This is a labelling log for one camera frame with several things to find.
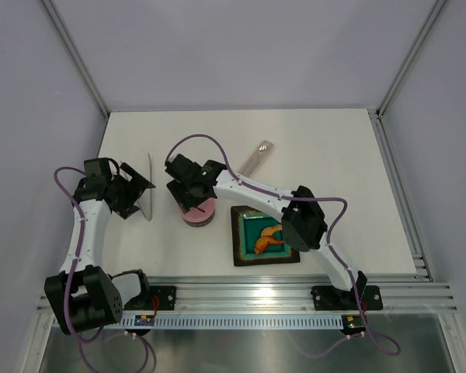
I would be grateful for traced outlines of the pink round lid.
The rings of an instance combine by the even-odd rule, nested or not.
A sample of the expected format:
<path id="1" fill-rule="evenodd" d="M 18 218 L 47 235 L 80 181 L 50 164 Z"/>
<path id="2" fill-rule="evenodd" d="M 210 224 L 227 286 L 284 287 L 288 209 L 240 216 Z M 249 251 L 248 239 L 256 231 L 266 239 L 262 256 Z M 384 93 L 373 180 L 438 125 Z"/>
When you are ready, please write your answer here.
<path id="1" fill-rule="evenodd" d="M 198 207 L 192 207 L 189 211 L 200 211 L 200 212 L 206 213 L 206 212 L 215 211 L 215 208 L 216 208 L 216 200 L 214 198 L 209 198 L 203 203 L 201 203 Z M 187 213 L 187 212 L 184 212 L 180 207 L 178 207 L 178 212 L 180 213 L 181 217 L 185 213 Z"/>

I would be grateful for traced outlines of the black round steel lunch box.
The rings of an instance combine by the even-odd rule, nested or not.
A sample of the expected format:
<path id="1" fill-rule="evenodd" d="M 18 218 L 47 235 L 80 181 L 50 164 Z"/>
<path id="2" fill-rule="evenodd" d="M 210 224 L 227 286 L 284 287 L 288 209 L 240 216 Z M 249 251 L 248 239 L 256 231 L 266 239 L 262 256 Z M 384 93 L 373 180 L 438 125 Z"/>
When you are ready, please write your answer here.
<path id="1" fill-rule="evenodd" d="M 200 228 L 211 223 L 214 216 L 215 211 L 206 213 L 200 211 L 189 211 L 182 216 L 182 219 L 187 225 L 193 228 Z"/>

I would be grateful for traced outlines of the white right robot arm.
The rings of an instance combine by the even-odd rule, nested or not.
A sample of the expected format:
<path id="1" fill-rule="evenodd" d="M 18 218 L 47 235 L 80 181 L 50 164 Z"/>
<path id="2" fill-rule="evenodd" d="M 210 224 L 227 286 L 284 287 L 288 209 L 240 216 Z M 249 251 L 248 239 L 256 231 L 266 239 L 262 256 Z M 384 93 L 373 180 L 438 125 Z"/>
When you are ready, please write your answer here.
<path id="1" fill-rule="evenodd" d="M 305 186 L 283 190 L 244 178 L 228 164 L 208 160 L 204 165 L 178 154 L 165 160 L 172 180 L 167 188 L 182 212 L 206 200 L 232 200 L 255 208 L 281 224 L 285 242 L 299 252 L 313 252 L 329 277 L 330 298 L 347 308 L 364 299 L 367 277 L 355 269 L 332 244 L 333 225 L 327 225 L 318 199 Z"/>

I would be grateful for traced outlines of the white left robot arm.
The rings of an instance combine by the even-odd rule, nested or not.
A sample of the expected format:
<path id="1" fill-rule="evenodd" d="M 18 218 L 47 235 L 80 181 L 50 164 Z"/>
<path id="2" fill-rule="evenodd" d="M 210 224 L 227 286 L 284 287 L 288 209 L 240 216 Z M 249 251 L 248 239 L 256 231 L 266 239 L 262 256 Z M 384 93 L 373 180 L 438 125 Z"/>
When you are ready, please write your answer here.
<path id="1" fill-rule="evenodd" d="M 112 158 L 89 159 L 76 189 L 58 184 L 73 207 L 71 242 L 58 274 L 47 277 L 43 290 L 61 330 L 84 342 L 81 334 L 118 323 L 125 306 L 146 308 L 152 290 L 144 272 L 109 275 L 102 268 L 106 229 L 112 215 L 128 219 L 137 202 L 153 188 L 127 163 Z"/>

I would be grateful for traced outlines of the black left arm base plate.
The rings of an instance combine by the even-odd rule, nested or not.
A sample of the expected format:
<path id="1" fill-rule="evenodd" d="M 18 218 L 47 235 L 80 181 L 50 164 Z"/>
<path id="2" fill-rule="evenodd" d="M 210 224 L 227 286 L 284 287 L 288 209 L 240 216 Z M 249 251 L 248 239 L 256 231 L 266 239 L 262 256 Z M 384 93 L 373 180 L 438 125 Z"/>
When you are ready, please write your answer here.
<path id="1" fill-rule="evenodd" d="M 169 285 L 151 285 L 139 295 L 123 305 L 124 311 L 173 311 L 176 304 L 176 287 Z"/>

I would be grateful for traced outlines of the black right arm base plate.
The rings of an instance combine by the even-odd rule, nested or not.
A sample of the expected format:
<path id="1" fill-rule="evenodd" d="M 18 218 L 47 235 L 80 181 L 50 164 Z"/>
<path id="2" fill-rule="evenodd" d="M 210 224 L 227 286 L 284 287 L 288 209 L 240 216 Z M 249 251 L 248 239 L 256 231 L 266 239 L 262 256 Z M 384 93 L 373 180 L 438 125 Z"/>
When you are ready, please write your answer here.
<path id="1" fill-rule="evenodd" d="M 380 288 L 367 285 L 358 291 L 361 308 L 364 311 L 380 311 L 384 308 Z M 357 311 L 354 291 L 341 291 L 330 285 L 314 286 L 311 289 L 316 311 Z"/>

